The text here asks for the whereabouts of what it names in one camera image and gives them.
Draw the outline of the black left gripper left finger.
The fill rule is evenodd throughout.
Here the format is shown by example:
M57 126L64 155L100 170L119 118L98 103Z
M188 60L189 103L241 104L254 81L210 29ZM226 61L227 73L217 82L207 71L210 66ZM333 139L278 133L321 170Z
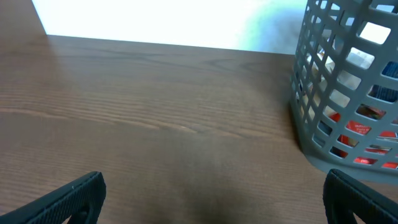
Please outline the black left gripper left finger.
M96 224L106 197L101 172L87 173L78 179L1 215L1 223L84 223Z

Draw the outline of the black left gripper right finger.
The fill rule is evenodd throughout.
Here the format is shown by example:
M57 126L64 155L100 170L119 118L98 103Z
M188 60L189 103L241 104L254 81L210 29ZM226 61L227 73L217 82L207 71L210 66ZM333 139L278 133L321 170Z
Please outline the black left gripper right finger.
M397 203L348 174L331 169L323 186L323 203L328 224L396 224Z

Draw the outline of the red spaghetti packet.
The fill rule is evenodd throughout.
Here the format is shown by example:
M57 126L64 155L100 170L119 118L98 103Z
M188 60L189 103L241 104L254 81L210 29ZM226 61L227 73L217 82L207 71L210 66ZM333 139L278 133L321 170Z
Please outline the red spaghetti packet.
M326 127L322 134L331 138L325 152L337 162L354 168L397 173L397 118L377 130L387 111L361 103L353 117L327 106L323 111Z

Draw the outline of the beige cookie bag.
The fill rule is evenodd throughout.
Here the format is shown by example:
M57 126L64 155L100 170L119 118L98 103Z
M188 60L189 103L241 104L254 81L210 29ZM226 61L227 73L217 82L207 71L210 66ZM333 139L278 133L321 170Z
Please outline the beige cookie bag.
M317 53L317 56L322 61L323 57L325 56L325 51L324 50L319 51L319 53ZM316 64L316 62L312 62L312 56L309 53L307 53L305 59L306 59L306 63L308 65L311 65L311 75L312 75L313 80L315 81L315 84L318 85L319 89L321 90L321 93L323 93L326 90L326 87L328 85L326 78L322 74L319 75L318 65ZM369 55L365 52L362 52L356 48L352 48L348 54L347 59L349 62L356 64L357 66L359 66L361 68L369 68L374 60L374 56ZM325 61L325 69L329 73L331 73L334 70L334 68L335 68L335 62L329 56L327 56L326 61ZM307 69L303 65L302 66L303 77L306 78L307 74L308 74ZM302 87L303 87L302 81L299 80L298 74L296 74L296 76L297 76L297 80L300 82L299 83L300 91L303 91L302 90ZM359 86L359 84L361 83L360 78L350 74L349 72L347 72L345 70L342 70L339 73L339 75L337 76L337 81L340 82L345 87L348 87L349 89L352 89L352 90L356 90L357 87ZM313 86L314 86L314 82L312 82L311 79L309 79L309 81L307 83L308 93L306 91L304 93L302 93L302 99L303 99L303 103L305 105L307 105L307 103L309 102L309 96L312 94L311 92L313 90ZM297 101L299 101L298 93L296 93L296 99L297 99ZM331 99L335 103L337 103L338 105L340 105L342 107L345 107L349 103L349 98L336 90L332 91ZM312 100L314 101L316 106L319 106L320 101L321 101L321 94L319 92L315 92L313 94ZM304 114L303 107L301 107L300 113ZM329 115L336 114L336 111L331 109L329 106L326 106L326 110L324 113L327 116L329 116ZM315 117L314 109L311 106L309 106L308 115L311 120Z

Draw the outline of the Kleenex tissue multipack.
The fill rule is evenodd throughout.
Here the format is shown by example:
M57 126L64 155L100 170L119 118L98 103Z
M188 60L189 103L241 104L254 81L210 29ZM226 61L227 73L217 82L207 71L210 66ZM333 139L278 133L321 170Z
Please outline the Kleenex tissue multipack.
M397 62L389 62L381 74L387 77L397 78ZM370 89L369 96L393 103L397 101L397 90L373 85Z

